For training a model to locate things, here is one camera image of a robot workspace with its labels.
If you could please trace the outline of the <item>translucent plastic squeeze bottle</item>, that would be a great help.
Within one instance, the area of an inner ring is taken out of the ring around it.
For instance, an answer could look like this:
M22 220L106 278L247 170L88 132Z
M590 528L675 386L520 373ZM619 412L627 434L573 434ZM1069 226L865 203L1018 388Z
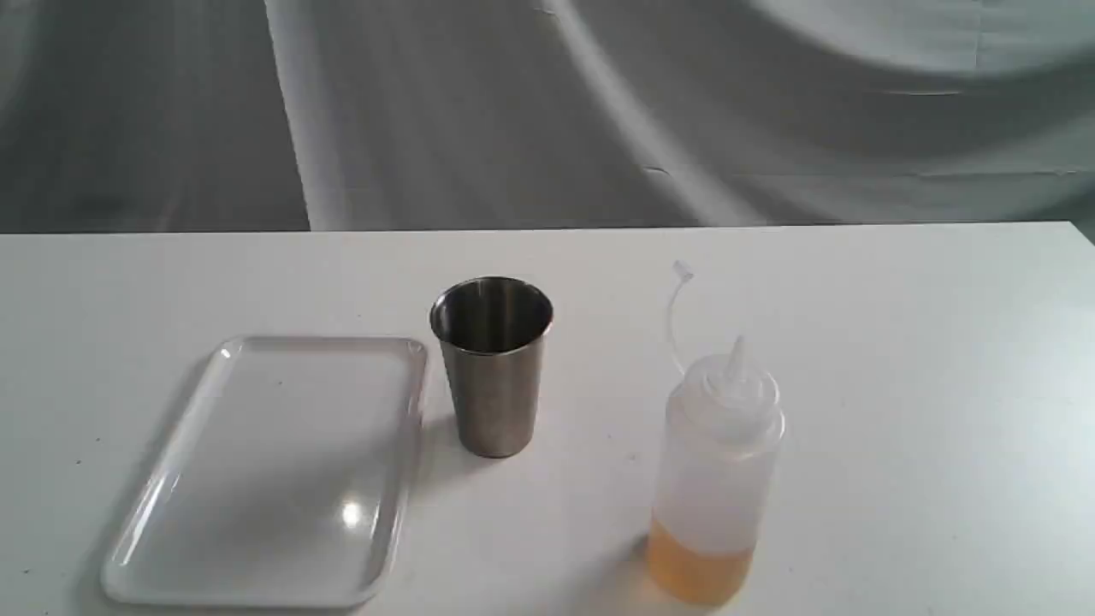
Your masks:
M727 353L681 359L675 309L695 276L685 261L673 269L664 329L680 379L666 402L646 565L669 595L716 607L740 591L754 561L786 418L777 381L744 336Z

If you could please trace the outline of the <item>stainless steel cup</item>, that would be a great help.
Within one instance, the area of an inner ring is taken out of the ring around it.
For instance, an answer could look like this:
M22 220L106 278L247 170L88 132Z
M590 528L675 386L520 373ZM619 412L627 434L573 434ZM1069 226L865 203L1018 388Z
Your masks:
M546 293L519 278L471 278L435 300L458 435L483 460L509 460L535 432L543 348L554 321Z

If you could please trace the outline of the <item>white backdrop cloth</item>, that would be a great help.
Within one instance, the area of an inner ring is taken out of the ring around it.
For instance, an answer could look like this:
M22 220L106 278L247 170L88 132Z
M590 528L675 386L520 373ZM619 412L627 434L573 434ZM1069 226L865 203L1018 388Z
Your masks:
M3 232L1067 221L1091 1L4 1Z

